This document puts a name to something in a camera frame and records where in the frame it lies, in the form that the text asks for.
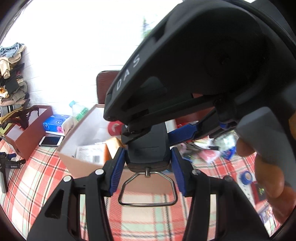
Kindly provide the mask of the person right hand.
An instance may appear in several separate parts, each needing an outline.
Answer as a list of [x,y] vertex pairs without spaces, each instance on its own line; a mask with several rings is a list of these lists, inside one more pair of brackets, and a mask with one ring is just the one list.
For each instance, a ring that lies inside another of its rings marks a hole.
[[285,131],[269,108],[260,108],[246,115],[238,125],[239,156],[256,153],[255,178],[266,192],[275,218],[284,223],[295,207],[295,115],[287,121]]

